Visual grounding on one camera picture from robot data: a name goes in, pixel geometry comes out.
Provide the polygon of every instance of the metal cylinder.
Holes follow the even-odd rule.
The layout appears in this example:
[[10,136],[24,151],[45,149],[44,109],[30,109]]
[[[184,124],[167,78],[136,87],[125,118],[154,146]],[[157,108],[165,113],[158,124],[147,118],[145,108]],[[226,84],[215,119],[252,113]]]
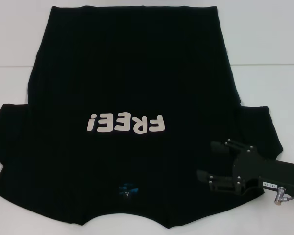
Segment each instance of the metal cylinder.
[[284,187],[279,187],[278,188],[278,194],[276,195],[276,197],[275,197],[275,201],[274,201],[274,203],[276,204],[276,205],[281,205],[281,200],[282,200],[282,198],[283,198],[283,196],[284,196],[284,193],[285,193],[285,188]]

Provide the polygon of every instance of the white lettering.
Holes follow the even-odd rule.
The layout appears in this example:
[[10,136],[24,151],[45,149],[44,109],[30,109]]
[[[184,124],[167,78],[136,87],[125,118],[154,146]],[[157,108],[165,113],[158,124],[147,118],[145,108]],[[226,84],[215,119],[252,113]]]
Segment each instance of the white lettering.
[[150,123],[158,125],[158,126],[149,127],[149,130],[152,131],[152,132],[164,131],[165,130],[165,123],[163,121],[162,115],[158,115],[157,120],[150,120]]
[[148,130],[148,120],[146,116],[142,117],[142,120],[140,121],[137,117],[132,117],[132,120],[136,122],[136,124],[133,127],[133,130],[137,134],[143,134],[146,133]]
[[98,127],[98,132],[110,132],[113,131],[113,114],[100,114],[101,118],[107,118],[103,120],[99,120],[99,124],[106,124],[105,127]]
[[130,126],[131,126],[131,114],[130,113],[118,113],[118,116],[120,117],[124,117],[124,118],[118,118],[117,119],[117,122],[118,123],[124,123],[123,126],[119,126],[119,125],[116,125],[114,127],[114,129],[116,131],[129,131],[130,130]]
[[95,118],[97,117],[96,114],[90,115],[91,119],[88,120],[87,131],[92,131],[95,124]]

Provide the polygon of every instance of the white background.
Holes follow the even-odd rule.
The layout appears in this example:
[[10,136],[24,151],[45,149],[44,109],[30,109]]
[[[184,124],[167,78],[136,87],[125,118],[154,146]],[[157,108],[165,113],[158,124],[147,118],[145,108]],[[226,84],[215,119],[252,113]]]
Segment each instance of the white background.
[[[216,5],[243,105],[269,106],[284,147],[278,159],[294,163],[294,0],[0,0],[0,107],[27,102],[28,79],[53,5]],[[127,214],[70,225],[0,197],[0,235],[294,234],[294,201],[279,207],[274,198],[266,191],[238,208],[168,230]]]

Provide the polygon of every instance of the black t-shirt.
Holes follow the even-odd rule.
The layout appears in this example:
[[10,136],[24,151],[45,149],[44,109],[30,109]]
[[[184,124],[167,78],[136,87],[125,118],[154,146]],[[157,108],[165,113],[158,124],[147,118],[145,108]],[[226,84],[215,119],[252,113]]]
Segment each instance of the black t-shirt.
[[0,195],[69,223],[223,212],[263,191],[200,183],[198,169],[232,174],[210,142],[282,151],[268,108],[240,106],[215,7],[52,8],[28,102],[0,111]]

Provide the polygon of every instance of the shirt sleeve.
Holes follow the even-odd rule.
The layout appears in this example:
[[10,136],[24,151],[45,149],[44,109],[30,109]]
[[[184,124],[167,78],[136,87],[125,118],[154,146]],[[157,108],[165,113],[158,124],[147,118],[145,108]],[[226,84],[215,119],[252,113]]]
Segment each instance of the shirt sleeve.
[[283,151],[268,107],[241,107],[234,117],[244,142],[257,146],[262,157],[276,159]]
[[4,104],[0,110],[0,162],[13,156],[27,119],[28,105]]

